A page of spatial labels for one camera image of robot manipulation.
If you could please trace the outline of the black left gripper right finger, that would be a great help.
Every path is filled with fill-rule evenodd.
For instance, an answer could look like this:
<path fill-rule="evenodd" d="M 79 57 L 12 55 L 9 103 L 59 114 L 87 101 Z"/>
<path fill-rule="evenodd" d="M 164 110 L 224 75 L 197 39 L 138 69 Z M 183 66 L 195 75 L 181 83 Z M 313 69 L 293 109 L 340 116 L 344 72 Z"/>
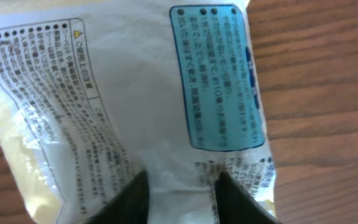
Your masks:
<path fill-rule="evenodd" d="M 243 192 L 227 172 L 215 185 L 220 224 L 280 224 L 247 192 Z"/>

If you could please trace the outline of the large white snack bag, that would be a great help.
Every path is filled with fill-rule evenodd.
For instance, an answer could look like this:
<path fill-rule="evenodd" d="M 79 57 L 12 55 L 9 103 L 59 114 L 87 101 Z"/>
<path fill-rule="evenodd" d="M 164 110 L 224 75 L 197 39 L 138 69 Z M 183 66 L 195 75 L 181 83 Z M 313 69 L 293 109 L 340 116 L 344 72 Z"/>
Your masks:
<path fill-rule="evenodd" d="M 31 219 L 85 223 L 140 172 L 147 223 L 275 218 L 248 1 L 0 1 L 0 146 Z"/>

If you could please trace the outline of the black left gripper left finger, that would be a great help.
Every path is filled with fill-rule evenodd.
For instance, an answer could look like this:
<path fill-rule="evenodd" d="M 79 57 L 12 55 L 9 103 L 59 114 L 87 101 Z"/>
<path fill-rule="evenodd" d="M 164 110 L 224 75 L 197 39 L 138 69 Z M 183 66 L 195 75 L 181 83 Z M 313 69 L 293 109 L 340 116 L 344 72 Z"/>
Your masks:
<path fill-rule="evenodd" d="M 150 189 L 146 171 L 137 174 L 86 224 L 147 224 Z"/>

